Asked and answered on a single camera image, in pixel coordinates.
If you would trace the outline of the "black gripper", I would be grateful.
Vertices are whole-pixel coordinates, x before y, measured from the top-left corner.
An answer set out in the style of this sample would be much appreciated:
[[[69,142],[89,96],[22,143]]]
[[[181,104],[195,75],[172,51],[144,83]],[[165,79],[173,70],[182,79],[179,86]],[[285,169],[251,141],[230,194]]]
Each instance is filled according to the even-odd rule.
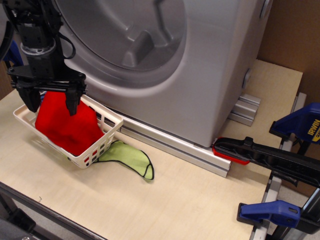
[[[15,88],[27,108],[36,113],[40,107],[41,91],[65,93],[70,116],[77,113],[81,96],[86,93],[86,75],[65,64],[67,59],[58,46],[42,48],[21,46],[27,65],[8,68]]]

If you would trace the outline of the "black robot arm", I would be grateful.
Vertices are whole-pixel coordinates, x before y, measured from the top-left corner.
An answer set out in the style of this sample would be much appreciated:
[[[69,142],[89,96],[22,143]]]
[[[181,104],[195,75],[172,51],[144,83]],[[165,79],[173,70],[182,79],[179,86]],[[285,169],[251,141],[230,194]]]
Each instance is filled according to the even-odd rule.
[[[64,56],[61,41],[70,40],[60,33],[62,15],[50,0],[2,0],[8,33],[4,35],[1,57],[9,52],[13,33],[20,36],[20,49],[27,65],[10,66],[7,73],[27,108],[37,112],[41,91],[64,93],[70,115],[75,115],[81,96],[86,93],[86,76],[65,64],[76,54]]]

